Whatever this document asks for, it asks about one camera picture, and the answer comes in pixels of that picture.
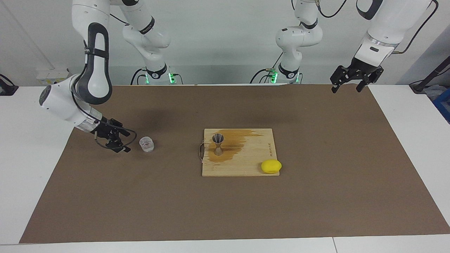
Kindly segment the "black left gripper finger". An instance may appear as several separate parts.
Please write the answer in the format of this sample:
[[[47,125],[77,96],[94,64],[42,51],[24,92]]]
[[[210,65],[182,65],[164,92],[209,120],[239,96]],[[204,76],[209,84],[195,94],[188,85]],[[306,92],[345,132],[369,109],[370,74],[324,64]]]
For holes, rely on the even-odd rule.
[[[369,75],[363,75],[361,82],[357,85],[356,90],[361,92],[368,84],[376,83],[382,72],[373,72]]]
[[[330,77],[332,83],[331,91],[337,93],[340,86],[349,81],[348,69],[344,66],[338,66]]]

